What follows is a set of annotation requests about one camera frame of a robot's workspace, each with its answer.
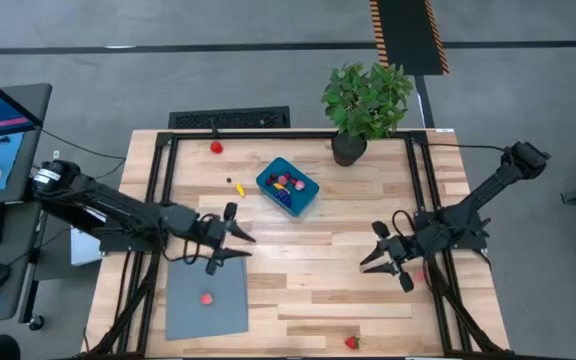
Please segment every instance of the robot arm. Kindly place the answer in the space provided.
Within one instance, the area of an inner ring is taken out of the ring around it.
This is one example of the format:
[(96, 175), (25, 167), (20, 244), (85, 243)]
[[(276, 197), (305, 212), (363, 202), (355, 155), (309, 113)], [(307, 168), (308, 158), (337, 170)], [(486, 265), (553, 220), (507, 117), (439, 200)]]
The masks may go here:
[(386, 253), (391, 261), (364, 272), (401, 273), (399, 281), (402, 288), (406, 292), (411, 291), (414, 285), (408, 273), (403, 270), (403, 263), (420, 256), (432, 257), (442, 249), (468, 238), (488, 237), (483, 229), (489, 220), (481, 221), (477, 211), (507, 186), (518, 180), (536, 178), (545, 169), (549, 158), (550, 155), (537, 150), (530, 143), (518, 142), (505, 149), (497, 171), (459, 204), (416, 215), (413, 235), (391, 237), (386, 224), (381, 221), (373, 223), (373, 230), (379, 240), (375, 250), (361, 265), (367, 265)]
[(213, 254), (206, 272), (214, 274), (224, 260), (249, 253), (223, 248), (226, 233), (254, 242), (234, 220), (237, 205), (202, 218), (177, 204), (143, 203), (81, 173), (72, 162), (45, 162), (35, 175), (33, 196), (42, 208), (101, 240), (102, 251), (165, 251), (168, 235), (208, 246)]

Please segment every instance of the black plant pot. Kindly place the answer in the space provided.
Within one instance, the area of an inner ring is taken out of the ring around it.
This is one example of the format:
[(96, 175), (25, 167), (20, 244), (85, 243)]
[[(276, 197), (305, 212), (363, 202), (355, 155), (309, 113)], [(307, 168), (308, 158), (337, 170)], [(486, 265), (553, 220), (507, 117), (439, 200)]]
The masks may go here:
[(366, 151), (368, 142), (360, 136), (351, 136), (347, 132), (337, 133), (332, 138), (332, 154), (335, 162), (341, 166), (350, 166)]

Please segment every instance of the desk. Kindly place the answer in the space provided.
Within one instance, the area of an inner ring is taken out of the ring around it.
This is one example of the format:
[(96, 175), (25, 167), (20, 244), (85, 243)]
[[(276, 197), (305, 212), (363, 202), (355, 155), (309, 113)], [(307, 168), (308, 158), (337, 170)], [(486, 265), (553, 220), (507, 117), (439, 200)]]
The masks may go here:
[[(3, 88), (10, 97), (19, 102), (42, 122), (52, 92), (50, 84), (34, 84)], [(26, 189), (30, 167), (39, 142), (39, 130), (24, 133), (15, 164), (5, 190), (0, 190), (0, 203), (18, 201)], [(0, 245), (0, 262), (8, 263), (28, 251), (35, 239), (35, 229), (40, 206), (37, 203), (10, 204), (4, 214), (3, 234)], [(0, 289), (0, 320), (12, 317), (17, 310), (21, 286), (26, 275), (28, 257), (15, 262), (10, 277)]]
[[(146, 195), (156, 135), (157, 131), (133, 132), (120, 191), (137, 199)], [(454, 133), (429, 130), (427, 135), (431, 143), (456, 143)], [(210, 152), (209, 140), (179, 143), (171, 199), (202, 214), (221, 213), (229, 201), (239, 204), (237, 220), (258, 242), (251, 246), (228, 237), (226, 244), (253, 253), (247, 259), (249, 332), (166, 341), (168, 264), (162, 260), (146, 357), (441, 354), (433, 299), (419, 276), (420, 259), (406, 265), (416, 283), (415, 290), (408, 294), (388, 275), (362, 274), (359, 270), (360, 260), (375, 246), (370, 224), (376, 220), (390, 224), (395, 210), (413, 213), (416, 209), (403, 141), (371, 141), (366, 153), (349, 168), (334, 163), (330, 140), (221, 142), (224, 152), (220, 155)], [(255, 184), (257, 174), (277, 156), (291, 161), (321, 187), (302, 218), (285, 214)], [(443, 205), (460, 201), (469, 193), (469, 187), (459, 149), (432, 147), (431, 156)], [(421, 156), (417, 158), (418, 165), (422, 164)], [(161, 164), (159, 185), (165, 160)], [(422, 165), (419, 171), (422, 187), (427, 188)], [(244, 186), (245, 198), (226, 182), (228, 177)], [(160, 193), (158, 186), (155, 199)], [(398, 219), (398, 226), (406, 229), (405, 219)], [(170, 255), (179, 254), (181, 245), (181, 241), (171, 239)], [(464, 304), (491, 339), (507, 347), (487, 265), (470, 251), (455, 251), (454, 257)], [(102, 261), (87, 326), (91, 345), (113, 323), (123, 262), (124, 254), (111, 254)], [(141, 309), (137, 309), (129, 350), (137, 343), (140, 315)], [(451, 311), (448, 319), (453, 347), (458, 348)], [(359, 352), (343, 344), (351, 335), (363, 340)]]

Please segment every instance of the green leaves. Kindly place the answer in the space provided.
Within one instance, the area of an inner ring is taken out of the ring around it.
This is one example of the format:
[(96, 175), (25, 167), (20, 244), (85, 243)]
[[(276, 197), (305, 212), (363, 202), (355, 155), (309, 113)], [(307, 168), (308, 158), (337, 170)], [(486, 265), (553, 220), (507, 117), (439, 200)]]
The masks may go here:
[(356, 63), (332, 70), (321, 102), (328, 104), (326, 115), (340, 132), (379, 139), (397, 128), (408, 110), (406, 98), (411, 92), (403, 66), (385, 69), (374, 64), (363, 72), (363, 65)]

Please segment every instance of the red toy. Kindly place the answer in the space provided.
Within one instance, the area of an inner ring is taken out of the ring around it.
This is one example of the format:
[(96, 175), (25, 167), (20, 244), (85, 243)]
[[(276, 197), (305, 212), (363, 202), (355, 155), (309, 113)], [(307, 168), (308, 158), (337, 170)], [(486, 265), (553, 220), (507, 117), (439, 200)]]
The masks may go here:
[(213, 141), (212, 144), (210, 144), (210, 150), (215, 154), (221, 154), (221, 152), (224, 151), (224, 147), (221, 146), (219, 141)]
[(349, 349), (359, 350), (359, 337), (351, 336), (344, 341), (344, 344), (346, 344)]
[(210, 295), (210, 293), (205, 293), (201, 295), (201, 303), (204, 305), (212, 304), (212, 295)]

